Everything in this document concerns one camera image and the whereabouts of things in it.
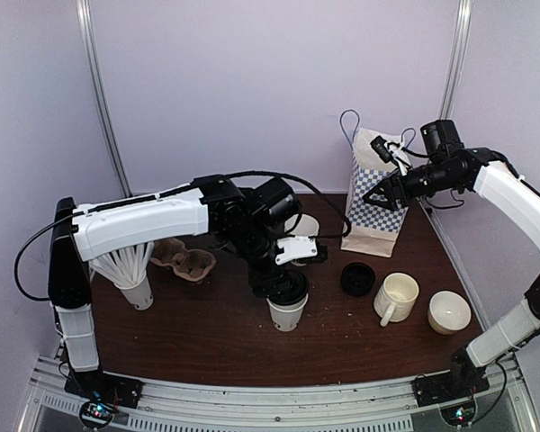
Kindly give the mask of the white paper cup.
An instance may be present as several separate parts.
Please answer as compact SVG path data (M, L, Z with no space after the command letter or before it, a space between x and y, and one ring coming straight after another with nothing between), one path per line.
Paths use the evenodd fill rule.
M267 304L274 327L281 332L291 332L298 327L303 309L309 299L306 294L301 300L291 305L279 305L270 300Z

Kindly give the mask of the white paper cups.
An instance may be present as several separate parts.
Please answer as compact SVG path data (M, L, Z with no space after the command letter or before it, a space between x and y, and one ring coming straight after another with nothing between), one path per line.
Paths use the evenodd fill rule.
M319 222L308 214L292 216L284 222L284 234L286 236L316 237L320 231Z

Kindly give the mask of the black cup lid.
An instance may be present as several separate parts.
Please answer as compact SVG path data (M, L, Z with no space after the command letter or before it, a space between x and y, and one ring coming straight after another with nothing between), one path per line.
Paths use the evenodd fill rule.
M268 300L278 306L292 306L303 300L309 292L309 282L307 277L296 271L288 271L289 285L278 294L271 295Z

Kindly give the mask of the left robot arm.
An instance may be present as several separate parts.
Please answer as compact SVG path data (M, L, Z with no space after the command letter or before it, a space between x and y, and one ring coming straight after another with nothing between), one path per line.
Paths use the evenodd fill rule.
M247 263L257 297L295 291L303 277L286 264L318 253L314 238L272 230L301 210L279 175L257 188L240 188L226 175L210 175L160 193L121 201L58 202L50 242L49 301L56 312L77 386L93 400L111 392L95 340L89 267L115 257L148 257L160 239L210 234L230 244Z

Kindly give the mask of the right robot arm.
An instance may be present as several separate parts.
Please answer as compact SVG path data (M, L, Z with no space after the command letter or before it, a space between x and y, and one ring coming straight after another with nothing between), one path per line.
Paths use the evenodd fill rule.
M433 121L420 132L428 162L417 167L409 166L402 158L407 151L402 145L379 135L369 140L378 157L385 163L393 163L396 169L365 193L364 202L397 211L415 198L444 190L468 191L501 211L522 231L522 237L531 242L515 253L488 246L480 256L490 259L489 270L497 275L499 270L494 269L497 264L509 270L529 252L538 253L540 260L540 193L508 158L490 148L467 148L451 120ZM482 378L487 365L539 335L540 272L517 306L453 354L450 372L443 380L444 390L452 397L464 396Z

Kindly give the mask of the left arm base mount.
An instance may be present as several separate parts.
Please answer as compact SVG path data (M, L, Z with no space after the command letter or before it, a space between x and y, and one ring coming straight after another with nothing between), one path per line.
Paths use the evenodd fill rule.
M67 366L65 392L112 407L138 407L142 381L105 373L100 364L85 372L79 372L70 362L67 362Z

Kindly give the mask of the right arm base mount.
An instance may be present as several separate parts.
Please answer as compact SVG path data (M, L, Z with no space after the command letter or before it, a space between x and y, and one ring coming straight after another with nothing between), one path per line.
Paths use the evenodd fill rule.
M419 375L411 386L417 404L422 408L469 398L477 392L487 391L490 383L485 377L484 368L465 370L453 365L446 372Z

